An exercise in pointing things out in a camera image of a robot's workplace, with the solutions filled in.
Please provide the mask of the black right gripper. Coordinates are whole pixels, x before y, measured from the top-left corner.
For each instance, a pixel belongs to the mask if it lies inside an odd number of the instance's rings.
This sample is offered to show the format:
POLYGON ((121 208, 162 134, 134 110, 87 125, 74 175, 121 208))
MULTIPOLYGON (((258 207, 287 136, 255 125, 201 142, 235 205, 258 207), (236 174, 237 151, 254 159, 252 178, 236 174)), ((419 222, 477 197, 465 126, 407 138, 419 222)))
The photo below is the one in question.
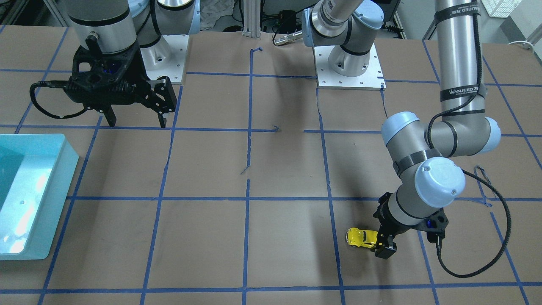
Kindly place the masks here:
POLYGON ((86 40, 73 58, 66 94, 85 108, 103 112, 110 127, 117 120, 113 105, 139 103, 156 112, 165 129, 177 100, 169 77, 147 76, 137 41, 126 50, 105 54, 97 40, 86 40))

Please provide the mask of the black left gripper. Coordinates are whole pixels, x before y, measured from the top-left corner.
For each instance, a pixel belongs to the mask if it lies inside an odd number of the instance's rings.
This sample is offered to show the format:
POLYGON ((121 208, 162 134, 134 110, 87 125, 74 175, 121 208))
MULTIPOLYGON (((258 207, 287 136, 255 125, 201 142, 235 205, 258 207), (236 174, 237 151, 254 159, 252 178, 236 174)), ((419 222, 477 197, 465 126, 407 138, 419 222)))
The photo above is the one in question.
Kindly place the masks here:
POLYGON ((414 225, 406 225, 392 216, 392 204, 398 205, 397 201, 397 195, 389 192, 384 193, 378 199, 378 207, 373 217, 379 220, 380 227, 377 233, 377 242, 371 248, 377 258, 388 259, 397 253, 398 247, 394 242, 395 236, 410 229, 426 232, 430 243, 436 243, 437 237, 445 238, 448 218, 443 208, 424 219, 418 219, 414 225))

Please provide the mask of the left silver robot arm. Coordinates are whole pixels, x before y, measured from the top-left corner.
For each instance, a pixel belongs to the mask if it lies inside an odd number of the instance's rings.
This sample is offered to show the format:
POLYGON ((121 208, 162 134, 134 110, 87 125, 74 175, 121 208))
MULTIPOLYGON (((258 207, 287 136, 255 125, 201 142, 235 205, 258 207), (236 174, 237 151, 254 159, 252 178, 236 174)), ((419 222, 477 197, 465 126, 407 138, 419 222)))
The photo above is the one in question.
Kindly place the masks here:
MULTIPOLYGON (((381 133, 401 180, 395 193, 385 193, 374 213, 381 224, 372 248, 379 258, 393 255, 397 234, 426 231, 428 240, 445 237, 443 208, 464 190, 466 176, 452 158, 484 154, 500 142, 501 131, 485 116, 487 88, 479 39, 476 0, 437 0, 434 20, 440 52, 442 111, 428 124, 416 114, 387 118, 381 133)), ((304 44, 333 46, 328 62, 340 75, 362 73, 362 62, 382 25, 381 8, 369 0, 320 0, 302 16, 304 44)))

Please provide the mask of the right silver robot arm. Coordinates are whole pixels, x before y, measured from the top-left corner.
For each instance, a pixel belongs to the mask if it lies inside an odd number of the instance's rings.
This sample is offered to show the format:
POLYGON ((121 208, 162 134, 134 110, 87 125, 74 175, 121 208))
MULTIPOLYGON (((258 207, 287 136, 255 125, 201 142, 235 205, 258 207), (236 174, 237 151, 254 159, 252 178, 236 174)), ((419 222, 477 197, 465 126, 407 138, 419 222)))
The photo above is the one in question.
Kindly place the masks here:
POLYGON ((71 0, 68 16, 80 40, 73 71, 60 87, 84 110, 116 125, 114 105, 142 104, 159 124, 175 112, 188 39, 201 29, 198 0, 71 0))

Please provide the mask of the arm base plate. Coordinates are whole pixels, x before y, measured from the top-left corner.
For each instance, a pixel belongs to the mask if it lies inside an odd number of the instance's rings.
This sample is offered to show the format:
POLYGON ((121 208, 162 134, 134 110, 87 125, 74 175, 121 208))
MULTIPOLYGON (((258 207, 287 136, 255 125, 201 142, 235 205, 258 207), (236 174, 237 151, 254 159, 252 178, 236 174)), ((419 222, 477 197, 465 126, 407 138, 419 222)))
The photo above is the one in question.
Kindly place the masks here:
POLYGON ((360 56, 348 54, 340 46, 317 46, 313 52, 320 89, 387 88, 375 44, 360 56))
POLYGON ((153 46, 141 48, 147 77, 169 77, 173 85, 182 85, 189 40, 189 35, 165 35, 153 46))

